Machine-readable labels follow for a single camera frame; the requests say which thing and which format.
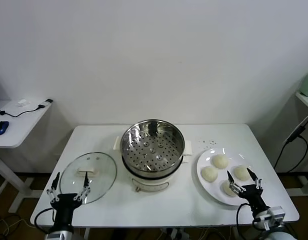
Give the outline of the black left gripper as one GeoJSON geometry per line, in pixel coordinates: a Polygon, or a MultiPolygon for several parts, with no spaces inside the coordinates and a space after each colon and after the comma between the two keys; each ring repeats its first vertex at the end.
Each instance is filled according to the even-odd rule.
{"type": "Polygon", "coordinates": [[[58,195],[57,187],[60,179],[60,172],[52,181],[51,187],[46,190],[50,198],[50,205],[56,210],[54,226],[71,226],[75,209],[82,205],[82,202],[91,192],[88,172],[85,172],[83,188],[76,193],[62,193],[58,195]]]}

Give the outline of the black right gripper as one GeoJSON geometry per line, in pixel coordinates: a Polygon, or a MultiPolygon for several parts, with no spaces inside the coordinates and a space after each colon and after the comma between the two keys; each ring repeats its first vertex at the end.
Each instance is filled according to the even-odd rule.
{"type": "Polygon", "coordinates": [[[247,171],[253,180],[254,184],[240,186],[235,183],[231,173],[227,170],[229,188],[240,198],[247,200],[253,214],[259,214],[267,211],[269,206],[266,205],[262,198],[263,187],[261,184],[262,179],[258,178],[257,175],[247,168],[247,171]]]}

